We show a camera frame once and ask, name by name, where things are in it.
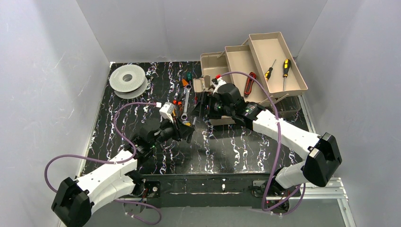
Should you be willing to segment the yellow black long screwdriver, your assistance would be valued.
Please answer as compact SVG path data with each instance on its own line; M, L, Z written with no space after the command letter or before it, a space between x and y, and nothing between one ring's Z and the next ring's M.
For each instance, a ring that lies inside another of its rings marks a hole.
M286 90L286 80L288 77L289 69L291 68L291 60L285 59L283 62L283 91Z

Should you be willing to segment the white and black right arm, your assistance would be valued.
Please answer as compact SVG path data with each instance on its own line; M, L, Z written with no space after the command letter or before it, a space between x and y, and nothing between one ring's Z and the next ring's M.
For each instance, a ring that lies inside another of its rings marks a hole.
M264 190L265 196L277 196L304 183L325 187L342 163L333 135L327 132L318 135L276 118L260 104L246 102L234 84L224 83L214 90L195 85L194 91L200 93L201 98L193 114L209 119L230 117L240 126L275 138L279 145L288 147L302 158L300 163L272 172L271 180L259 187Z

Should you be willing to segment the yellow black short screwdriver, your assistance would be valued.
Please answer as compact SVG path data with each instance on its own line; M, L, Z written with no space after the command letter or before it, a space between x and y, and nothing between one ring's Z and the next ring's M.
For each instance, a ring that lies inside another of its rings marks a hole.
M273 66L275 65L275 62L276 62L276 61L277 61L277 60L275 59L275 60L273 61L272 65L268 68L268 70L267 70L266 73L264 74L266 81L268 81L268 80L271 78L271 74L272 74L272 71L273 71Z

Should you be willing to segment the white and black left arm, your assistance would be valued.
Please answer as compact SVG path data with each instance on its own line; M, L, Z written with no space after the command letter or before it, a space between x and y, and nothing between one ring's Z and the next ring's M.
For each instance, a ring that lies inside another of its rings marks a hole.
M152 130L141 128L114 158L101 161L101 167L75 180L63 180L55 191L52 211L67 227L84 226L99 208L134 193L136 186L145 183L137 166L153 155L157 145L168 140L190 142L193 132L192 124L177 118L164 119Z

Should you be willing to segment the beige translucent plastic toolbox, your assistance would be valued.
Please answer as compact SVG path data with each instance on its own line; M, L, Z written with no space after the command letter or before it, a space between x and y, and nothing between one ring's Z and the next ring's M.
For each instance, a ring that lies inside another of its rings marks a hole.
M231 117L212 116L206 109L214 90L212 81L218 75L235 85L245 101L265 107L274 103L281 116L285 100L308 90L281 32L250 34L241 45L203 53L200 65L201 77L193 80L196 107L191 115L209 117L212 125L234 123Z

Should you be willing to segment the red and black utility knife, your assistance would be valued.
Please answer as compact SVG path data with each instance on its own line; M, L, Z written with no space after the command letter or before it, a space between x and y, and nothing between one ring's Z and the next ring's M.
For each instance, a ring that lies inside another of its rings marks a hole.
M256 77L257 76L256 76L256 74L254 72L250 72L249 73L249 77L248 77L248 79L246 81L245 88L244 88L244 98L247 98L251 94L253 83L254 83L252 78L256 79Z

